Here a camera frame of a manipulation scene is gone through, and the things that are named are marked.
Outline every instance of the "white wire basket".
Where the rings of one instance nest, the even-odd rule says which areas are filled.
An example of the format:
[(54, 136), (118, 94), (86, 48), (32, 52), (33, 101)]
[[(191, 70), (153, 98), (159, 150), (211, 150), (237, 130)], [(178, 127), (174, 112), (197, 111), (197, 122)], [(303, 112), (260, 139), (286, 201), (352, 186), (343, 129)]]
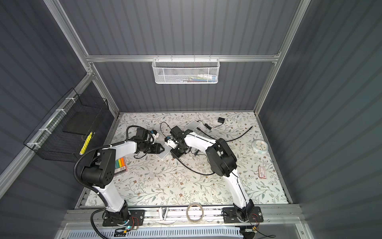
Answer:
[(219, 59), (206, 61), (163, 61), (154, 59), (152, 70), (157, 84), (216, 84)]

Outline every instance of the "black wire basket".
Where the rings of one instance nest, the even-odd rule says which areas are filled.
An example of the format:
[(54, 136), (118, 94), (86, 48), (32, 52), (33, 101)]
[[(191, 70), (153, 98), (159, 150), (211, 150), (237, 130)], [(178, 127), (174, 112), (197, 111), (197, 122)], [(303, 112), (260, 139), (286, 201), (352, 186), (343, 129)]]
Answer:
[(36, 127), (24, 145), (45, 160), (76, 162), (86, 149), (103, 145), (97, 130), (108, 110), (106, 99), (76, 94), (44, 128)]

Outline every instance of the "white clock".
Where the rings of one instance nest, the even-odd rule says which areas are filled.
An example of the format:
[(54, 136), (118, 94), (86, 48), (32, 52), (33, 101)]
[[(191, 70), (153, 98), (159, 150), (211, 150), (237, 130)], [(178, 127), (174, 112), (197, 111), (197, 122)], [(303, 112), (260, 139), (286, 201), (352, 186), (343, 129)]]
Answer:
[(252, 143), (252, 150), (255, 153), (266, 154), (268, 152), (268, 144), (263, 140), (255, 140)]

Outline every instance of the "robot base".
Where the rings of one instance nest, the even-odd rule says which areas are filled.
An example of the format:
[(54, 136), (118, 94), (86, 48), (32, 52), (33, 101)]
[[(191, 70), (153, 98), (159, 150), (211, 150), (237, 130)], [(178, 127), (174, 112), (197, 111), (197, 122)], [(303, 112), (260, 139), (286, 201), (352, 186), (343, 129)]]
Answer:
[[(242, 221), (238, 219), (236, 215), (236, 211), (237, 209), (234, 207), (223, 208), (222, 215), (224, 218), (224, 223), (242, 223)], [(249, 221), (254, 224), (262, 223), (264, 221), (264, 218), (261, 213), (261, 209), (258, 206), (254, 207), (251, 212), (248, 212), (248, 218), (249, 218)]]
[(133, 225), (133, 219), (131, 217), (135, 217), (138, 219), (134, 218), (134, 226), (142, 226), (143, 225), (143, 219), (144, 219), (144, 210), (128, 210), (129, 216), (127, 219), (122, 219), (121, 217), (118, 216), (113, 216), (108, 211), (106, 211), (105, 216), (104, 216), (104, 222), (102, 223), (102, 226), (118, 226), (118, 224), (124, 224), (125, 221), (129, 219), (129, 222), (125, 226), (132, 226)]
[(184, 153), (184, 150), (176, 150), (176, 149), (171, 149), (170, 150), (171, 155), (173, 158), (179, 159), (180, 156), (182, 156)]

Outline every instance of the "gray corrugated wall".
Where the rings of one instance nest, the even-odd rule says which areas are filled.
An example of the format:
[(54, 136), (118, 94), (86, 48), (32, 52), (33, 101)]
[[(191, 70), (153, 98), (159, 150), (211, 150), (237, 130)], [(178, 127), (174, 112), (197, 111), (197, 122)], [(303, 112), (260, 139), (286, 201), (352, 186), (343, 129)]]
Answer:
[(382, 2), (313, 1), (260, 119), (316, 238), (380, 238)]
[[(61, 1), (90, 55), (277, 54), (298, 0)], [(121, 111), (251, 110), (271, 63), (221, 63), (219, 82), (157, 85), (150, 63), (95, 63)]]
[(0, 172), (85, 70), (42, 1), (0, 1)]
[[(100, 97), (93, 83), (83, 94)], [(101, 144), (113, 119), (108, 111), (97, 130), (95, 140)], [(0, 238), (54, 238), (83, 188), (73, 177), (73, 166), (34, 156), (0, 200)]]
[[(43, 1), (0, 1), (1, 172), (85, 73)], [(87, 91), (98, 93), (92, 84)], [(0, 199), (0, 238), (53, 238), (81, 192), (72, 168), (33, 157)]]
[(61, 1), (90, 55), (276, 54), (298, 0)]
[(120, 111), (252, 110), (271, 62), (221, 63), (217, 84), (156, 84), (151, 63), (95, 63)]

